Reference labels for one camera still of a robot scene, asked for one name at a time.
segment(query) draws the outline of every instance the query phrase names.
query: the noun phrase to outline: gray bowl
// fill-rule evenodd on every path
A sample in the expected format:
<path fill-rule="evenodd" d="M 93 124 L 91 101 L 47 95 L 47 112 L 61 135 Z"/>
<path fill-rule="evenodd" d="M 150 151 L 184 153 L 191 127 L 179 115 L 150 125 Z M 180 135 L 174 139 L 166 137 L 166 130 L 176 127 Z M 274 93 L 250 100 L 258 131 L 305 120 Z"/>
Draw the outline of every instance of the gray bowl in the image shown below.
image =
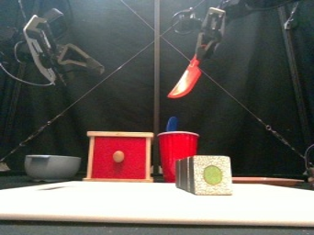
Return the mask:
<path fill-rule="evenodd" d="M 80 169 L 81 158 L 57 155 L 27 155 L 24 170 L 33 181 L 69 180 Z"/>

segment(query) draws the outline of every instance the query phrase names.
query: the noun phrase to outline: red spatula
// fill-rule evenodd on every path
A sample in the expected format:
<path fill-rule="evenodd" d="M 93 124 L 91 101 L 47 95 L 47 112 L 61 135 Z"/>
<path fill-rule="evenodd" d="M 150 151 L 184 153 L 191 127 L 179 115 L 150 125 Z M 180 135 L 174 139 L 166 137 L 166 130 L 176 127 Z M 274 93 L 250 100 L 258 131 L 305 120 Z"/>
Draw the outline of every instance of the red spatula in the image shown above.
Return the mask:
<path fill-rule="evenodd" d="M 174 89 L 168 93 L 168 98 L 179 98 L 191 91 L 202 75 L 199 63 L 200 61 L 196 59 L 196 56 L 194 56 L 178 84 L 175 85 Z"/>

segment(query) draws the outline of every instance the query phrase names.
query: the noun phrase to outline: red wooden box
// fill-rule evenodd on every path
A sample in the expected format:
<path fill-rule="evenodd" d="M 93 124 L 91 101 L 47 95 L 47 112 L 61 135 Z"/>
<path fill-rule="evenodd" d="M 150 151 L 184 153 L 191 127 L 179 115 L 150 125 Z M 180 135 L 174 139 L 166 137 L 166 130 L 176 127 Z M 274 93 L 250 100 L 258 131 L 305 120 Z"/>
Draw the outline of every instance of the red wooden box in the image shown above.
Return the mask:
<path fill-rule="evenodd" d="M 152 182 L 151 132 L 88 131 L 85 181 Z"/>

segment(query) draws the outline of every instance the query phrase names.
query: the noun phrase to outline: red plastic cup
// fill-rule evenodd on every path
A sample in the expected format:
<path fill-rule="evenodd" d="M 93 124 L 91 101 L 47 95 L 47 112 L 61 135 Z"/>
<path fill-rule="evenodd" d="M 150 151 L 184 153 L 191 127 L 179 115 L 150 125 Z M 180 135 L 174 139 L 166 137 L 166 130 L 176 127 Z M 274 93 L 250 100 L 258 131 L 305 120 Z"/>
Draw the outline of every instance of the red plastic cup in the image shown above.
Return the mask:
<path fill-rule="evenodd" d="M 196 155 L 199 135 L 186 131 L 168 131 L 158 134 L 159 154 L 164 182 L 175 182 L 175 162 Z"/>

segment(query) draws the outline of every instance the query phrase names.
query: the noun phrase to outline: brown tray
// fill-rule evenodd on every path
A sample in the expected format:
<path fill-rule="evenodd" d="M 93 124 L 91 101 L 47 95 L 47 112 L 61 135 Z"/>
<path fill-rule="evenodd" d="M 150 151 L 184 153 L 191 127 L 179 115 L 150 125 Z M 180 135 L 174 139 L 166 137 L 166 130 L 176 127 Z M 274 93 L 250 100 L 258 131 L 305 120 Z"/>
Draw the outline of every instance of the brown tray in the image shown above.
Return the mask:
<path fill-rule="evenodd" d="M 232 177 L 231 181 L 235 184 L 263 184 L 278 186 L 294 186 L 302 183 L 303 180 L 286 179 L 286 178 L 268 178 L 268 177 Z"/>

